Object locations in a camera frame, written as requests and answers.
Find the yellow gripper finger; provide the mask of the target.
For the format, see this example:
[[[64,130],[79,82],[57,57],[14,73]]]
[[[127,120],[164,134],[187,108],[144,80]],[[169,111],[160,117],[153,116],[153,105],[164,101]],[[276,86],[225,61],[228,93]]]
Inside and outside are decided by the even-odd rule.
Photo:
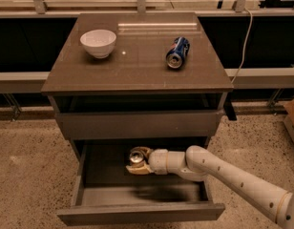
[[[150,156],[150,154],[153,152],[153,149],[149,148],[149,147],[144,147],[144,146],[138,146],[138,147],[135,147],[133,150],[132,150],[133,153],[141,153],[143,154],[143,156],[145,158],[148,158]]]
[[[153,173],[150,166],[146,163],[143,163],[142,165],[138,167],[133,165],[127,165],[126,169],[128,170],[130,174],[138,175],[138,176],[144,176],[144,175],[149,175]]]

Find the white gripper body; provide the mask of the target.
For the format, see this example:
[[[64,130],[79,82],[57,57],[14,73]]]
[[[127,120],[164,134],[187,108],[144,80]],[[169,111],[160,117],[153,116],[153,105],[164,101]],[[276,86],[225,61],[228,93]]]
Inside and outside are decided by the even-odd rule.
[[[184,152],[166,149],[154,150],[149,155],[148,164],[156,175],[175,174],[180,176],[186,171],[187,167]]]

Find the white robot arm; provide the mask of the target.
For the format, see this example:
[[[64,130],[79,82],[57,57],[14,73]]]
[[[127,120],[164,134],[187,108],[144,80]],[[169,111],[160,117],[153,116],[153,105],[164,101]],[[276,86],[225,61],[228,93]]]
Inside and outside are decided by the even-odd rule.
[[[174,174],[190,181],[210,175],[282,229],[294,229],[294,192],[247,173],[200,146],[192,145],[184,152],[135,147],[129,162],[126,169],[133,175]]]

